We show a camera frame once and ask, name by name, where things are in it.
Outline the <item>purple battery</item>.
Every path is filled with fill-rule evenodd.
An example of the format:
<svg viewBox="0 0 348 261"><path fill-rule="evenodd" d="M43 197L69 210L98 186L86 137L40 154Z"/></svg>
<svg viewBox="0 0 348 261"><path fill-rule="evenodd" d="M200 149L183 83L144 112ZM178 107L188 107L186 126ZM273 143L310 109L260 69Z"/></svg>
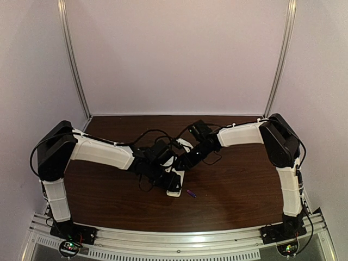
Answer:
<svg viewBox="0 0 348 261"><path fill-rule="evenodd" d="M191 197L196 198L196 194L193 193L191 190L187 190L187 193L188 193Z"/></svg>

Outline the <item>white remote control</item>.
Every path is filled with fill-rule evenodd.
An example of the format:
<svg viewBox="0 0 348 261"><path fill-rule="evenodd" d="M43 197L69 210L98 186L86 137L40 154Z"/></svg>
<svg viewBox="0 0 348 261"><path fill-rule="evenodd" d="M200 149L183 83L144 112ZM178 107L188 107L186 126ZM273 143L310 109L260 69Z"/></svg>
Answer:
<svg viewBox="0 0 348 261"><path fill-rule="evenodd" d="M172 169L170 171L170 174L172 178L166 191L166 195L170 197L180 197L182 192L185 171L178 171L176 169Z"/></svg>

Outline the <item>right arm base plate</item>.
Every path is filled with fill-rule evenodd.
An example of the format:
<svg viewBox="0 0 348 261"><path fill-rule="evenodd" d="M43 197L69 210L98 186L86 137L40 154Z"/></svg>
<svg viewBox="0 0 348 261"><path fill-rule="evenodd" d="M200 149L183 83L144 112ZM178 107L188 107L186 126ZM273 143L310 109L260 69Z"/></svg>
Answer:
<svg viewBox="0 0 348 261"><path fill-rule="evenodd" d="M306 233L307 230L304 225L296 224L292 221L275 225L266 225L260 228L260 235L264 245L295 239Z"/></svg>

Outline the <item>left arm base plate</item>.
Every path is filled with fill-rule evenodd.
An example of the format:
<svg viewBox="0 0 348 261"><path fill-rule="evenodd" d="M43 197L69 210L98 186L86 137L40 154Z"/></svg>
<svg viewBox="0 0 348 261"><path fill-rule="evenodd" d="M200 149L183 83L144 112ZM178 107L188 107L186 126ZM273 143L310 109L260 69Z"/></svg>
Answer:
<svg viewBox="0 0 348 261"><path fill-rule="evenodd" d="M50 235L52 236L88 245L94 244L96 234L97 229L95 227L77 225L71 220L54 222L50 230Z"/></svg>

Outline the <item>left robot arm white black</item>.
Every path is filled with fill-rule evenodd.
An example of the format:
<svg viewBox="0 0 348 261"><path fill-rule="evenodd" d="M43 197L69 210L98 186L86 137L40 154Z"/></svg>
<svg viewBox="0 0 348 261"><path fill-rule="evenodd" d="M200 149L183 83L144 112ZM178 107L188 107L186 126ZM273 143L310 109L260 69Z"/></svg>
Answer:
<svg viewBox="0 0 348 261"><path fill-rule="evenodd" d="M113 166L145 176L167 195L181 195L183 172L174 169L176 155L169 145L159 140L151 147L138 148L134 143L117 143L86 134L72 127L71 122L59 122L30 154L37 157L31 166L38 176L57 223L72 221L66 196L64 174L70 161L81 160Z"/></svg>

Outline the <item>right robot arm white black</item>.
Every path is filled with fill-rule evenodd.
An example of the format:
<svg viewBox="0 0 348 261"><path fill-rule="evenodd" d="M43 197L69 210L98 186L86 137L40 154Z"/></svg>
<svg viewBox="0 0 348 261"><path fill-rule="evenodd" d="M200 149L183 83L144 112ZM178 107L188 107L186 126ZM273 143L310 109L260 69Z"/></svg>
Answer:
<svg viewBox="0 0 348 261"><path fill-rule="evenodd" d="M298 136L280 114L256 122L232 124L211 130L207 123L197 121L189 127L197 145L175 161L175 169L187 171L222 148L244 144L262 144L271 164L276 168L283 196L282 225L284 238L299 234L303 219L300 145Z"/></svg>

